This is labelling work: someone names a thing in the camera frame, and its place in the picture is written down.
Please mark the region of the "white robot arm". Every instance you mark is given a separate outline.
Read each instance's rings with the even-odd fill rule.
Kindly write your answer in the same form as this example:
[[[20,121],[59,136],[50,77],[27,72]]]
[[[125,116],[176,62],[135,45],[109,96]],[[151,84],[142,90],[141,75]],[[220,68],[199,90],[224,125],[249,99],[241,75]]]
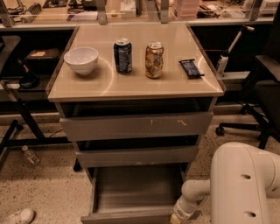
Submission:
[[[224,143],[213,154],[210,178],[182,185],[171,224],[186,224],[206,200],[211,224],[270,224],[268,198],[280,198],[280,156],[245,143]]]

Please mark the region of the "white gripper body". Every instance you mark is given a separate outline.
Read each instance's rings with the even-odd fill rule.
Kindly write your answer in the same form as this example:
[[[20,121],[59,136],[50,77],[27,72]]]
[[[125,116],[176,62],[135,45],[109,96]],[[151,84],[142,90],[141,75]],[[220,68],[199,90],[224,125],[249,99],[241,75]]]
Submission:
[[[174,206],[174,213],[180,220],[187,221],[199,207],[199,200],[190,201],[181,195]]]

